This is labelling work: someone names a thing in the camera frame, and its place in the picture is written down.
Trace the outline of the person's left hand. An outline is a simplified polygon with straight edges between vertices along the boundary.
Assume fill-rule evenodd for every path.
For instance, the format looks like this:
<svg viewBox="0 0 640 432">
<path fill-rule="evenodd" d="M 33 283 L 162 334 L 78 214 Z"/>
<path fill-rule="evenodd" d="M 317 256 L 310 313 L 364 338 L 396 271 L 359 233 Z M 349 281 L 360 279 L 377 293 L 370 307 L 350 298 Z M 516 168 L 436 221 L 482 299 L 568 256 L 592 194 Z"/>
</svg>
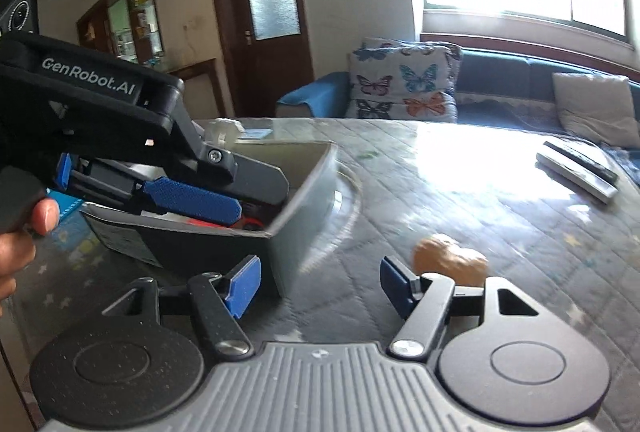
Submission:
<svg viewBox="0 0 640 432">
<path fill-rule="evenodd" d="M 58 203 L 52 198 L 43 198 L 32 211 L 30 225 L 40 236 L 51 233 L 60 219 Z M 15 275 L 32 262 L 36 256 L 36 245 L 24 230 L 5 233 L 0 238 L 0 298 L 6 300 L 16 290 Z"/>
</svg>

